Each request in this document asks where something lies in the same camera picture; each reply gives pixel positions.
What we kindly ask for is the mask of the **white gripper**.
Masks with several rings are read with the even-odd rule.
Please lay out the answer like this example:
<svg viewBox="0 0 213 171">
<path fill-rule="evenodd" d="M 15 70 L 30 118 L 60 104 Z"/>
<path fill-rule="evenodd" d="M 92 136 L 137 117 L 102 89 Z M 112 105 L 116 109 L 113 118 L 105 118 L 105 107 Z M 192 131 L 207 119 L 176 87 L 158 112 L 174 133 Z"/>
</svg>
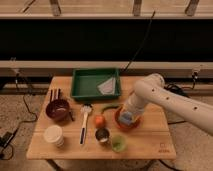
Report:
<svg viewBox="0 0 213 171">
<path fill-rule="evenodd" d="M 145 101 L 136 96 L 135 94 L 132 94 L 128 97 L 128 99 L 125 101 L 124 105 L 122 106 L 122 109 L 120 111 L 119 116 L 119 122 L 123 124 L 132 124 L 134 123 L 144 112 L 145 108 Z M 124 113 L 129 113 L 132 117 L 131 122 L 124 121 L 121 116 Z"/>
</svg>

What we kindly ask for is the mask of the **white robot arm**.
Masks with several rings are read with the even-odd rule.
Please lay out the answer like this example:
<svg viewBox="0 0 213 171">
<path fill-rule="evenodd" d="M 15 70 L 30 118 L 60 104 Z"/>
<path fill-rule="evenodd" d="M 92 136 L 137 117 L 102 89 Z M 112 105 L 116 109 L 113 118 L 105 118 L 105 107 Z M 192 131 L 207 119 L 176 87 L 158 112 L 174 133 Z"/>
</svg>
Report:
<svg viewBox="0 0 213 171">
<path fill-rule="evenodd" d="M 158 73 L 136 81 L 133 93 L 125 101 L 118 121 L 130 126 L 143 114 L 148 103 L 154 103 L 213 136 L 213 106 L 172 93 L 165 90 L 164 85 L 164 78 Z"/>
</svg>

